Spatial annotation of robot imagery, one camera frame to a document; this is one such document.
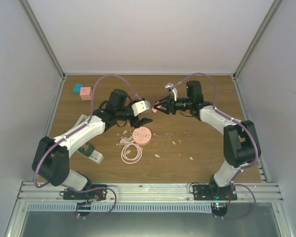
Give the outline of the pink round power strip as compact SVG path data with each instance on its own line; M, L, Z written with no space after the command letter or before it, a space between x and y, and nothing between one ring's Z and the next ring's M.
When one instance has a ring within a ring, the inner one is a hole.
M147 127L139 127L134 129L132 137L134 142L139 146L147 145L151 140L152 133Z

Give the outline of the white power strip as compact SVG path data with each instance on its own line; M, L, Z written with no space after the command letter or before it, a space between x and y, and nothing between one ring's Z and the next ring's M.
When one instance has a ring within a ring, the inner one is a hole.
M100 164L104 158L103 154L96 151L93 147L80 147L78 152L97 164Z

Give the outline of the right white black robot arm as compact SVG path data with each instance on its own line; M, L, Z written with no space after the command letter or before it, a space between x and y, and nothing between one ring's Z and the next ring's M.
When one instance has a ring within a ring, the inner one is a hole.
M178 97L172 83L165 85L169 94L154 105L156 111L167 115L189 111L190 115L207 123L223 136L224 162L210 178L209 196L219 200L232 189L235 178L254 165L261 155L255 125L250 120L241 121L220 111L213 103L205 101L199 81L186 83L186 97Z

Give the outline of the blue square plug adapter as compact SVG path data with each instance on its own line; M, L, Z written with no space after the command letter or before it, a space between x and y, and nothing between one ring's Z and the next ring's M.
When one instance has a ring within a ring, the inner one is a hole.
M75 84L75 86L73 87L73 93L80 94L80 90L82 87L84 87L84 85L81 83Z

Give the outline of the pink cube socket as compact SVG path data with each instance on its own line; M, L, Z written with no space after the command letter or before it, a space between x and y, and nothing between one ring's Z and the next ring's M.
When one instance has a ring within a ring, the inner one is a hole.
M82 87L79 93L82 101L90 101L92 99L92 88L91 87Z

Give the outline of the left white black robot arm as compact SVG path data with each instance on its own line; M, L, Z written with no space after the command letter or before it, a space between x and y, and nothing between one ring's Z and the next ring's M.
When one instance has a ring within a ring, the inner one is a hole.
M127 121L134 128L152 122L149 118L139 119L140 114L151 109L148 100L142 98L127 104L127 99L126 91L115 89L107 101L76 127L55 138L43 137L32 164L35 186L41 187L37 183L38 176L41 176L55 187L62 185L73 189L80 199L89 198L92 193L90 182L87 177L70 169L70 157L89 140L117 125L118 121Z

